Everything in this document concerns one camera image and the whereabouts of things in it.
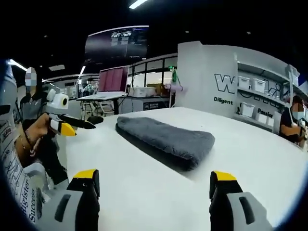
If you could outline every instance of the person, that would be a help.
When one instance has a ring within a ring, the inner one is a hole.
[[[24,168],[31,164],[31,153],[40,139],[48,132],[49,116],[41,115],[27,130],[16,137],[13,105],[17,86],[8,60],[0,60],[0,208],[1,220],[10,222],[13,230],[35,230],[29,223],[36,223],[44,203]]]
[[[30,67],[28,70],[26,73],[26,81],[32,78],[27,75],[36,75],[34,68]],[[22,130],[27,130],[46,111],[48,93],[43,91],[42,78],[35,76],[33,79],[31,80],[32,83],[26,83],[26,95],[20,101]],[[51,177],[55,185],[64,181],[68,183],[66,169],[58,159],[58,152],[59,146],[56,136],[45,136],[40,140],[36,150],[36,157],[42,162],[47,174]]]
[[[292,106],[285,108],[280,120],[279,136],[287,139],[292,143],[299,143],[305,139],[305,135],[301,135],[301,127],[299,120],[304,117],[304,107],[302,99],[295,95],[293,97]]]

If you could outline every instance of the monitor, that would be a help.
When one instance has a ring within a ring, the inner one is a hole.
[[[100,71],[98,91],[126,91],[129,66]]]
[[[148,29],[149,26],[126,26],[89,35],[85,46],[86,62],[145,59]]]

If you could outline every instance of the folded towel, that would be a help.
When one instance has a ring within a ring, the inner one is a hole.
[[[119,117],[116,130],[128,133],[165,155],[177,157],[173,161],[180,164],[182,170],[196,168],[215,142],[209,132],[185,130],[147,117]]]

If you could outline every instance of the chair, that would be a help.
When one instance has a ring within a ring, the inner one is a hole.
[[[274,126],[272,133],[278,135],[280,131],[280,120],[281,120],[281,114],[279,112],[274,113]]]

